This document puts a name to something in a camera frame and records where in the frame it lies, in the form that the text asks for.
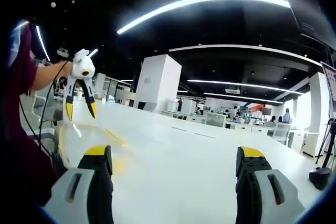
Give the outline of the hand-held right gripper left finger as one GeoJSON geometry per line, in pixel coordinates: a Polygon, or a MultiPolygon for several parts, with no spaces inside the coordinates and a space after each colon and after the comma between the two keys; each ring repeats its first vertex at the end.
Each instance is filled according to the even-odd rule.
{"type": "Polygon", "coordinates": [[[114,223],[111,146],[88,149],[53,185],[44,211],[52,223],[114,223]]]}

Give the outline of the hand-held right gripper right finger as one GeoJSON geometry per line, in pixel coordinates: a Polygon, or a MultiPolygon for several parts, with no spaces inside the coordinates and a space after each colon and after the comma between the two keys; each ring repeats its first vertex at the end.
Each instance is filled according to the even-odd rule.
{"type": "Polygon", "coordinates": [[[305,210],[296,186],[257,149],[238,147],[236,178],[236,223],[295,223],[305,210]]]}

